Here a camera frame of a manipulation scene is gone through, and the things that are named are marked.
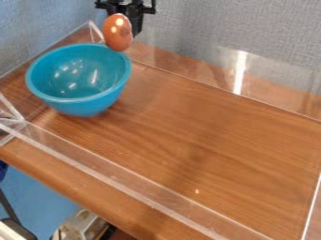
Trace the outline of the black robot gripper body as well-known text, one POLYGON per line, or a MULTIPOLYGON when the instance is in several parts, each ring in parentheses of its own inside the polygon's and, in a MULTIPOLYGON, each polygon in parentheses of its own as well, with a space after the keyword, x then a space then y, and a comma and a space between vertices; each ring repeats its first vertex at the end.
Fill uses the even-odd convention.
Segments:
POLYGON ((155 14, 156 1, 150 0, 150 4, 144 0, 95 0, 95 7, 104 9, 108 14, 121 13, 128 15, 131 11, 136 13, 155 14))

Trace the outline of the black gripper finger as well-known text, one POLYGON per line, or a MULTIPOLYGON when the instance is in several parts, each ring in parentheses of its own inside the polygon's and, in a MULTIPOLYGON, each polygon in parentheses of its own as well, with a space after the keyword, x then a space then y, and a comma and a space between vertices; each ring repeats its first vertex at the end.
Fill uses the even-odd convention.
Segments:
POLYGON ((143 29, 143 11, 137 8, 129 8, 127 10, 127 17, 131 24, 131 33, 136 36, 143 29))

